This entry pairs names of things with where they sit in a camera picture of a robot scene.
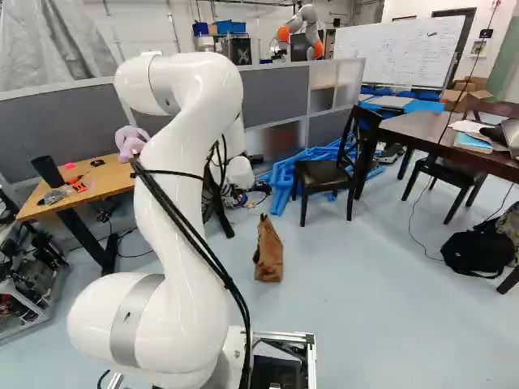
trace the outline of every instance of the gray cubicle partition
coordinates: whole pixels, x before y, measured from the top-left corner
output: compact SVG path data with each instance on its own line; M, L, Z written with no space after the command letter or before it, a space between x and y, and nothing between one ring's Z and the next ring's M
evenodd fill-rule
M342 135L364 59L240 66L247 151L279 160Z
M112 78L0 93L0 171L10 183L36 177L31 159L58 165L115 152L130 123Z
M247 127L307 114L308 66L241 71Z
M341 136L358 100L361 58L240 66L247 150L276 160ZM10 183L36 177L30 160L59 165L116 152L114 132L136 124L156 134L172 117L132 112L113 77L0 93L0 173Z

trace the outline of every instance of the gray floor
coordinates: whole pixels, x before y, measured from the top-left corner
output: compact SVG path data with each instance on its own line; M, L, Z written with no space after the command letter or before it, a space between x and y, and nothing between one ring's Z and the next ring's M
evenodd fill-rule
M519 286L500 296L495 291L500 280L459 276L426 258L407 228L411 205L428 177L419 178L403 203L405 182L396 175L393 166L367 184L351 223L345 221L345 193L334 203L321 194L313 196L304 229L298 227L299 201L289 203L281 218L274 216L285 245L285 279L280 284L262 284L253 277L260 210L229 214L237 233L232 240L210 222L209 243L242 290L254 328L317 334L320 389L515 389ZM462 208L444 227L457 192L440 182L416 206L415 236L430 255L441 258L438 249L446 239L498 208L509 185L489 177L474 206ZM507 205L518 194L514 188ZM268 202L263 205L268 209ZM124 239L121 252L147 249L135 232ZM83 250L71 252L68 259L75 268L56 318L1 346L1 387L93 389L106 368L80 355L67 338L66 313L77 293L98 276ZM155 254L120 263L122 271L161 271ZM240 324L237 311L232 321ZM125 386L146 387L136 379Z

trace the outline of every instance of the dark wooden table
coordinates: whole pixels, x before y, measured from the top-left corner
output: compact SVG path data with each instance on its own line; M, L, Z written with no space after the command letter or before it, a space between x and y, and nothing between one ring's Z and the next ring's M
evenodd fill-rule
M454 113L450 122L461 119L459 113ZM406 145L408 150L418 149L430 152L438 157L448 158L464 165L469 165L483 172L493 174L511 182L519 182L519 162L512 159L508 152L493 152L482 154L471 152L453 146L456 131L447 128L444 136L441 134L447 124L448 112L433 113L429 111L417 111L406 115L383 120L378 130L371 132L367 140L365 152L361 154L358 167L358 184L355 188L355 199L360 199L367 174L369 162L372 161L376 145L379 141L393 141ZM403 176L409 164L410 154L407 160L402 161L399 176ZM501 283L497 291L505 294L519 282L519 267L516 267L510 275Z

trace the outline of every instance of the paper bag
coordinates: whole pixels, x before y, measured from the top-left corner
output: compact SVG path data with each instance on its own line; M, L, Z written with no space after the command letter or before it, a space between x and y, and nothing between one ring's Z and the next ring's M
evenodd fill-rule
M263 213L258 223L258 248L252 260L257 280L280 282L283 279L283 243Z

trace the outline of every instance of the black chair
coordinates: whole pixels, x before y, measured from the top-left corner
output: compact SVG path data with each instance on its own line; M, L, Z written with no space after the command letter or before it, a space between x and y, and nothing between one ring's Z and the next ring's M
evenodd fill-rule
M294 184L292 185L292 200L296 199L298 184L302 183L301 198L301 227L305 226L307 217L308 196L313 193L332 191L337 196L340 189L348 189L347 219L351 220L354 204L354 188L357 181L359 148L363 144L363 139L368 137L368 131L376 130L382 121L382 117L368 109L355 105L351 109L350 117L344 128L337 153L337 160L299 160L294 164ZM348 134L354 134L354 144L345 149ZM353 162L348 154L357 150L358 158ZM354 168L354 173L345 171L348 166Z
M420 173L425 173L433 177L432 183L429 186L429 190L432 190L438 179L460 188L460 193L454 200L454 204L451 206L451 209L448 211L448 214L444 220L444 224L448 224L453 219L454 214L460 207L461 203L463 203L465 196L472 186L474 188L472 189L472 192L470 192L470 196L467 199L465 205L470 207L474 203L479 190L487 178L486 173L465 169L463 166L457 166L449 160L444 160L441 158L435 160L434 157L429 156L427 158L417 160L414 164L413 173L411 174L409 182L405 187L402 201L406 201L409 197L414 183L416 182L416 179Z

